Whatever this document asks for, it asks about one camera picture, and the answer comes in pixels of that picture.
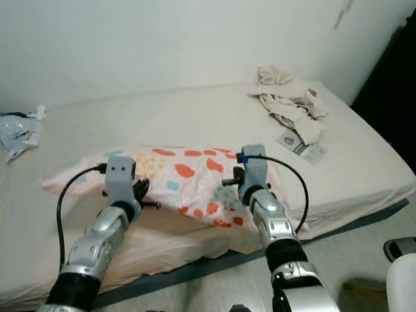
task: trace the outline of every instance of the mattress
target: mattress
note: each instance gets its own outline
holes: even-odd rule
[[[389,144],[323,84],[312,84],[331,110],[322,120],[326,130],[321,144],[328,151],[316,165],[276,142],[286,129],[246,95],[249,84],[111,98],[48,112],[39,148],[9,166],[4,165],[4,151],[0,154],[2,311],[35,308],[56,279],[57,195],[42,191],[39,179],[51,177],[83,155],[133,144],[240,148],[262,143],[270,156],[296,168],[308,185],[310,208],[301,239],[337,229],[411,194],[415,176]],[[291,206],[288,213],[299,220],[302,187],[292,173],[279,171]],[[105,204],[105,198],[64,200],[67,254]],[[255,233],[209,227],[166,209],[145,210],[126,233],[102,291],[202,256],[259,248]]]

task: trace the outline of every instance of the crumpled cloth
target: crumpled cloth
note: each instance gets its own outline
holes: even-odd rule
[[[328,114],[318,92],[299,77],[273,66],[258,68],[257,86],[249,95],[259,101],[285,127],[295,130],[306,145],[317,143],[325,127],[319,119]]]

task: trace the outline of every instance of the white wall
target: white wall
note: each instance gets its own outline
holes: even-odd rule
[[[356,96],[414,0],[0,0],[0,103],[27,111],[250,82],[261,64]]]

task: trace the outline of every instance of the pillow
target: pillow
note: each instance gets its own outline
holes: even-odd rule
[[[86,156],[71,168],[42,182],[42,188],[61,192],[80,171],[105,163],[110,156],[128,156],[136,161],[136,179],[149,178],[145,200],[160,202],[162,207],[224,228],[252,228],[252,214],[238,200],[237,186],[223,187],[221,180],[233,177],[237,165],[235,152],[222,148],[176,148],[139,146]],[[277,199],[287,206],[279,172],[268,166],[268,182]],[[77,179],[67,194],[101,195],[105,175],[89,172]]]

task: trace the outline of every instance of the floor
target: floor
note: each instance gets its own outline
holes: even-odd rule
[[[387,220],[304,246],[342,312],[388,311],[387,300],[345,291],[342,284],[353,281],[385,288],[390,262],[383,252],[384,242],[416,236],[416,194],[408,199],[410,204]],[[244,304],[253,312],[271,312],[271,302],[270,272],[265,258],[261,258],[96,312],[228,312],[233,304]]]

